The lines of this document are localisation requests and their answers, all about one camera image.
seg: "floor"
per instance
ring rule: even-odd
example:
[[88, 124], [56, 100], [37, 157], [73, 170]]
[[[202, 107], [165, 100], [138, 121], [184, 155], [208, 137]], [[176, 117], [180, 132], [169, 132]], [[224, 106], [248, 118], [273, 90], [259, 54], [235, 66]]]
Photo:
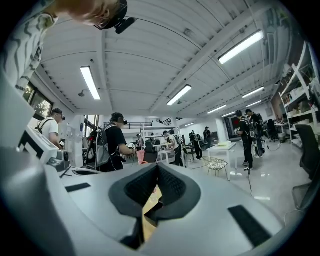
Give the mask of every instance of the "floor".
[[[265, 204], [274, 214], [278, 215], [286, 225], [296, 223], [296, 220], [302, 217], [301, 212], [295, 210], [295, 204], [292, 196], [294, 186], [303, 185], [308, 182], [309, 175], [300, 167], [300, 159], [302, 156], [301, 149], [291, 146], [289, 142], [279, 144], [278, 142], [268, 143], [269, 150], [266, 149], [263, 158], [253, 159], [253, 168], [250, 174], [250, 183], [252, 189], [252, 197]], [[241, 190], [250, 194], [250, 185], [248, 172], [244, 171], [242, 163], [244, 161], [243, 145], [237, 142], [235, 146], [234, 156], [237, 157], [238, 169], [235, 169], [235, 161], [231, 155], [231, 183], [239, 187]], [[209, 156], [208, 151], [203, 152], [204, 156]], [[215, 156], [225, 160], [223, 155]], [[137, 163], [125, 164], [124, 168], [129, 168]], [[208, 167], [204, 166], [201, 160], [188, 162], [188, 168], [195, 172], [202, 172], [208, 175]], [[222, 169], [219, 172], [221, 179], [227, 179], [226, 172]], [[151, 196], [150, 201], [155, 203], [154, 197]]]

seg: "striped shirt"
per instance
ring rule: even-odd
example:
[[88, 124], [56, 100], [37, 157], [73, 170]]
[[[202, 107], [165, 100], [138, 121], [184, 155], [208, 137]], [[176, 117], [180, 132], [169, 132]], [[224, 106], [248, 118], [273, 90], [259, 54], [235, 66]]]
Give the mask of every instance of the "striped shirt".
[[40, 0], [21, 19], [0, 55], [0, 76], [21, 94], [41, 61], [46, 32], [58, 20], [43, 13], [54, 0]]

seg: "chair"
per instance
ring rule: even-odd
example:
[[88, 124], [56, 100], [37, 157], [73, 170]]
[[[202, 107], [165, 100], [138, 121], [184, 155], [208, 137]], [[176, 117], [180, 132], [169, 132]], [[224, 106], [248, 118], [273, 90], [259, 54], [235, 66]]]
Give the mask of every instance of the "chair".
[[271, 138], [270, 142], [271, 141], [276, 142], [276, 140], [279, 140], [278, 132], [275, 126], [275, 121], [273, 121], [272, 119], [269, 119], [267, 126], [268, 126], [269, 139]]
[[226, 166], [228, 165], [228, 163], [226, 161], [223, 161], [218, 158], [209, 157], [209, 156], [203, 156], [201, 160], [204, 161], [204, 164], [209, 168], [208, 175], [209, 175], [210, 170], [214, 170], [215, 176], [219, 177], [219, 171], [224, 168], [226, 178], [228, 179], [228, 174], [227, 174], [227, 169], [226, 169]]
[[320, 187], [320, 151], [314, 131], [310, 125], [297, 124], [295, 127], [303, 146], [300, 166], [309, 174], [309, 179], [312, 182], [295, 186], [292, 189], [292, 196], [295, 207], [299, 210], [306, 210]]

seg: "ceiling light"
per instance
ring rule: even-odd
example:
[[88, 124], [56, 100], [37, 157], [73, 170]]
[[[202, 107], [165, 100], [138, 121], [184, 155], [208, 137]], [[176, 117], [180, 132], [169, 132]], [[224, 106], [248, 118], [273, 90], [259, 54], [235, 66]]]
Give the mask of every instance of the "ceiling light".
[[216, 108], [216, 109], [208, 112], [208, 114], [211, 114], [211, 113], [213, 113], [213, 112], [215, 112], [215, 111], [218, 111], [218, 110], [220, 110], [220, 109], [223, 109], [223, 108], [225, 108], [226, 106], [227, 106], [227, 105], [223, 105], [223, 106], [221, 106], [221, 107], [218, 107], [218, 108]]
[[255, 103], [253, 103], [253, 104], [250, 104], [250, 105], [248, 105], [248, 106], [246, 106], [246, 107], [249, 108], [249, 107], [251, 107], [251, 106], [253, 106], [253, 105], [259, 104], [260, 102], [262, 102], [262, 100], [259, 100], [259, 101], [255, 102]]
[[252, 46], [256, 42], [260, 41], [264, 38], [264, 32], [261, 30], [258, 30], [257, 32], [251, 34], [246, 39], [232, 47], [229, 51], [227, 51], [225, 54], [220, 56], [218, 60], [221, 64], [225, 64], [227, 61], [231, 60], [234, 56], [238, 55], [239, 53], [243, 52], [248, 47]]
[[262, 91], [264, 88], [265, 88], [265, 87], [264, 87], [264, 86], [262, 86], [261, 88], [256, 89], [256, 90], [254, 90], [254, 91], [252, 91], [252, 92], [250, 92], [250, 93], [248, 93], [248, 94], [246, 94], [246, 95], [242, 96], [242, 98], [244, 99], [244, 98], [246, 98], [246, 97], [248, 97], [248, 96], [250, 96], [250, 95], [252, 95], [252, 94], [255, 94], [255, 93], [257, 93], [257, 92], [260, 92], [260, 91]]
[[80, 68], [81, 70], [81, 73], [83, 75], [83, 78], [86, 82], [86, 85], [88, 86], [93, 98], [95, 100], [101, 100], [100, 96], [99, 96], [99, 93], [97, 91], [97, 87], [95, 85], [95, 81], [94, 81], [94, 78], [92, 76], [92, 73], [91, 73], [91, 69], [89, 66], [83, 66]]
[[187, 92], [189, 92], [192, 89], [192, 87], [187, 84], [185, 87], [182, 88], [168, 103], [168, 106], [171, 106], [174, 104], [177, 100], [179, 100], [183, 95], [185, 95]]
[[227, 116], [231, 116], [231, 115], [233, 115], [233, 114], [235, 114], [236, 112], [232, 112], [232, 113], [229, 113], [229, 114], [225, 114], [225, 115], [223, 115], [222, 116], [222, 118], [225, 118], [225, 117], [227, 117]]

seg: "person wearing striped shirt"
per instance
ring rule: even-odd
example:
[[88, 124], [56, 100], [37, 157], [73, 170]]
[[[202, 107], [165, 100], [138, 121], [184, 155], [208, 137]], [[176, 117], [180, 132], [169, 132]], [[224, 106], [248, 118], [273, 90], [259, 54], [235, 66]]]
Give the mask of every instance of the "person wearing striped shirt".
[[75, 21], [96, 26], [110, 21], [120, 0], [39, 0], [21, 19], [0, 54], [0, 76], [21, 95], [40, 64], [44, 38], [63, 14]]

